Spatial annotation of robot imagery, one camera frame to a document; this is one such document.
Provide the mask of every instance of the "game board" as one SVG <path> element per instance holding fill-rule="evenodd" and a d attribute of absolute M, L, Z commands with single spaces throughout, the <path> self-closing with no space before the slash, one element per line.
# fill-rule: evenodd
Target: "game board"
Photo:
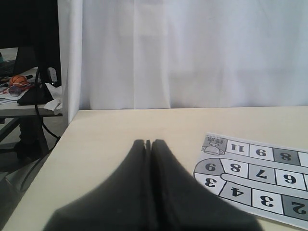
<path fill-rule="evenodd" d="M 308 151 L 207 134 L 193 175 L 241 210 L 308 229 Z"/>

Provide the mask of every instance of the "orange toy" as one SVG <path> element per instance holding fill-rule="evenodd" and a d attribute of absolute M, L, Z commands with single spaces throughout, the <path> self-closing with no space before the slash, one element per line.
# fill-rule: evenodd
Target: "orange toy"
<path fill-rule="evenodd" d="M 25 76 L 16 75 L 10 78 L 9 87 L 15 85 L 19 88 L 23 88 L 28 84 L 27 78 Z"/>

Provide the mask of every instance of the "wooden table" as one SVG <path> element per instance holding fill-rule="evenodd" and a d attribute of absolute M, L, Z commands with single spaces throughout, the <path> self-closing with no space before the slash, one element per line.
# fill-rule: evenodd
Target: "wooden table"
<path fill-rule="evenodd" d="M 308 107 L 79 111 L 3 230 L 42 230 L 55 209 L 103 182 L 135 139 L 164 139 L 192 173 L 207 132 L 308 149 L 307 116 Z"/>

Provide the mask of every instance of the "white curtain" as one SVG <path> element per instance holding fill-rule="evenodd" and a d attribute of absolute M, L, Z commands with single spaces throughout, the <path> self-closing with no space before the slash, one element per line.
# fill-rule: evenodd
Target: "white curtain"
<path fill-rule="evenodd" d="M 307 0 L 58 0 L 64 106 L 308 105 Z"/>

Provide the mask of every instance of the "cartoon illustration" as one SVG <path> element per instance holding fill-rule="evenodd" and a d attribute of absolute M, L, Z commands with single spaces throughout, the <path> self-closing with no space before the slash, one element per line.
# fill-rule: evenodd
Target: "cartoon illustration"
<path fill-rule="evenodd" d="M 209 144 L 211 146 L 202 147 L 202 151 L 204 153 L 211 154 L 211 155 L 224 155 L 225 154 L 223 150 L 220 150 L 218 147 L 216 147 L 216 146 L 219 146 L 219 144 L 217 143 L 209 143 Z"/>

